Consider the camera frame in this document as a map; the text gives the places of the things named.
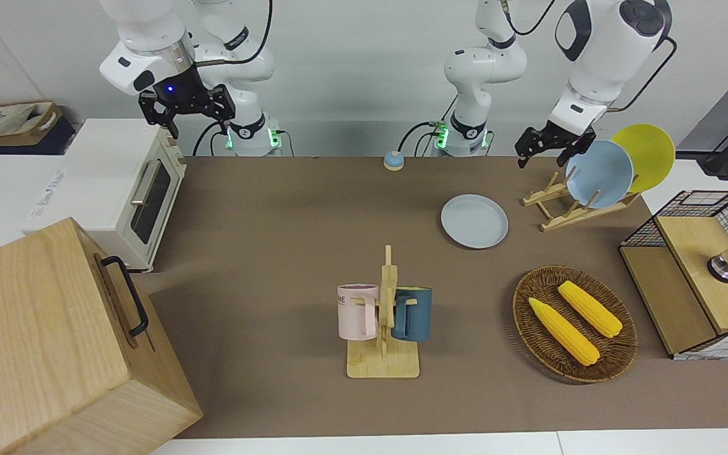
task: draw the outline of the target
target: yellow plate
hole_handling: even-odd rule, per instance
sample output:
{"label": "yellow plate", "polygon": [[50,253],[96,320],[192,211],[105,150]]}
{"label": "yellow plate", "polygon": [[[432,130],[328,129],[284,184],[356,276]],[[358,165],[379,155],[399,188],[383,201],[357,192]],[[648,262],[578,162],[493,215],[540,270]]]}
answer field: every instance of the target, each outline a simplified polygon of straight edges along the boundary
{"label": "yellow plate", "polygon": [[676,161],[676,146],[664,130],[653,124],[632,124],[612,138],[631,158],[633,172],[638,175],[631,193],[650,190],[662,181]]}

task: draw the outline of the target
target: corn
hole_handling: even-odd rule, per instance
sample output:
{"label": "corn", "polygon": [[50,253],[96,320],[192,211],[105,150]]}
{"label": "corn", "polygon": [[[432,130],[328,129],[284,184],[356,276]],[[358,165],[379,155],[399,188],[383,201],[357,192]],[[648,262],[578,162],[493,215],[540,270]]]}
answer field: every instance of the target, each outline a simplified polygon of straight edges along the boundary
{"label": "corn", "polygon": [[558,292],[569,302],[569,305],[572,305],[572,308],[583,316],[583,319],[586,319],[607,339],[616,337],[622,330],[622,322],[619,322],[619,319],[608,311],[603,303],[599,303],[577,284],[569,280],[564,281],[558,287]]}
{"label": "corn", "polygon": [[600,351],[578,329],[575,329],[574,325],[571,325],[555,308],[546,303],[532,297],[529,302],[538,320],[555,337],[555,340],[564,346],[566,351],[575,357],[575,360],[580,362],[580,365],[588,367],[597,363]]}

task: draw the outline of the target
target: mug handle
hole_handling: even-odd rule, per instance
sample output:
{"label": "mug handle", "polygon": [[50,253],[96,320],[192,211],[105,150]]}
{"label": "mug handle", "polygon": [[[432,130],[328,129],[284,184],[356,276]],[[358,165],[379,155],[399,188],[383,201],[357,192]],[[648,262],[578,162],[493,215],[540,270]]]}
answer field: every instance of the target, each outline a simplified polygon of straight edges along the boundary
{"label": "mug handle", "polygon": [[406,302],[408,296],[395,297],[395,334],[398,337],[406,336]]}
{"label": "mug handle", "polygon": [[370,296],[360,297],[364,299],[364,331],[365,336],[375,337],[375,299]]}

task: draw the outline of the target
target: oven handle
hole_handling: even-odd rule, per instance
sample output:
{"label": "oven handle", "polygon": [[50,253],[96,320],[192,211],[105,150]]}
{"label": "oven handle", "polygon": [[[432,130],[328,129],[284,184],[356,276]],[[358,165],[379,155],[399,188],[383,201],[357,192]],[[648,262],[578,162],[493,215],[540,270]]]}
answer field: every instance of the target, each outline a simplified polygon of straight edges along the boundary
{"label": "oven handle", "polygon": [[142,306],[142,300],[140,300],[139,298],[137,289],[134,288],[133,280],[128,274],[128,268],[125,267],[125,263],[122,262],[122,259],[120,259],[118,256],[106,257],[105,259],[100,261],[100,264],[102,264],[104,267],[111,264],[118,265],[119,271],[121,271],[122,276],[125,277],[125,283],[128,285],[128,290],[131,292],[131,297],[133,298],[133,302],[136,305],[136,312],[139,313],[139,325],[137,325],[133,329],[130,329],[130,331],[128,331],[128,334],[132,337],[137,337],[148,328],[148,314],[145,313],[145,307]]}
{"label": "oven handle", "polygon": [[150,189],[153,188],[160,167],[162,167],[162,161],[159,159],[150,161],[145,165],[145,170],[142,171],[142,178],[139,179],[139,185],[136,186],[137,189],[131,197],[131,205],[145,205],[148,202]]}

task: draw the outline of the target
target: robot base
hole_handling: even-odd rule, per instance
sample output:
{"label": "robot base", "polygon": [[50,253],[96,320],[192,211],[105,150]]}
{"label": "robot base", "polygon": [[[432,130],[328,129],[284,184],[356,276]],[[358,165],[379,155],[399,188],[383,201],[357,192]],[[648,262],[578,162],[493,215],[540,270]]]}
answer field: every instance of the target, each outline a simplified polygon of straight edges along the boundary
{"label": "robot base", "polygon": [[486,135],[487,130],[483,130],[476,138],[468,140],[448,135],[445,147],[441,148],[439,141],[435,142],[432,156],[454,156],[455,158],[483,156],[488,147],[485,142]]}
{"label": "robot base", "polygon": [[224,147],[215,148],[215,156],[282,156],[282,142],[276,133],[279,129],[280,123],[272,118],[251,138],[241,138],[227,129],[229,138]]}

